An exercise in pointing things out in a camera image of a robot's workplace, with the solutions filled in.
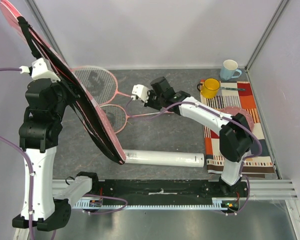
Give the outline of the pink racket bag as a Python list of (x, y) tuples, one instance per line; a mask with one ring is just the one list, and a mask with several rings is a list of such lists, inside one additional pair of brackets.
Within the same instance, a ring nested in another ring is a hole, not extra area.
[(96, 111), (93, 108), (93, 106), (100, 107), (100, 105), (71, 72), (70, 67), (56, 51), (41, 38), (10, 1), (1, 0), (0, 10), (8, 24), (16, 30), (18, 35), (28, 45), (33, 57), (36, 59), (47, 59), (52, 70), (61, 81), (66, 81), (69, 85), (74, 85), (73, 88), (76, 89), (80, 95), (80, 98), (76, 101), (75, 108), (77, 108), (83, 118), (82, 124), (84, 128), (87, 130), (94, 144), (108, 159), (119, 165), (123, 165), (126, 162), (126, 156), (106, 114), (103, 110)]

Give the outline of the white shuttlecock tube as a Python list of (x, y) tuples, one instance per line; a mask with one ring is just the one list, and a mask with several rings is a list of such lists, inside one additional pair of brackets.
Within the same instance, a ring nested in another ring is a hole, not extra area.
[(127, 164), (203, 168), (203, 153), (124, 149)]

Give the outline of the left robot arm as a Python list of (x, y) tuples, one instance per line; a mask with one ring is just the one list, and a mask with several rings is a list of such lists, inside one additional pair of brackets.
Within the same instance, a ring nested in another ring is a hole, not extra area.
[(85, 195), (100, 191), (96, 173), (80, 172), (70, 185), (53, 195), (53, 165), (65, 109), (75, 96), (61, 82), (49, 78), (31, 81), (25, 92), (28, 107), (19, 128), (19, 150), (24, 156), (25, 182), (21, 213), (15, 228), (50, 232), (67, 225), (72, 207)]

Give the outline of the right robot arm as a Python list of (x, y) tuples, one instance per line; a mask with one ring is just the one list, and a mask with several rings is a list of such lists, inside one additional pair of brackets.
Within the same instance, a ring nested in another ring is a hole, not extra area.
[(219, 150), (224, 157), (219, 191), (225, 197), (232, 196), (237, 191), (236, 183), (245, 160), (262, 153), (262, 145), (252, 133), (247, 118), (241, 113), (231, 115), (218, 111), (185, 91), (175, 91), (165, 77), (156, 78), (150, 85), (151, 89), (143, 86), (138, 95), (145, 107), (160, 110), (161, 114), (168, 111), (189, 118), (219, 136)]

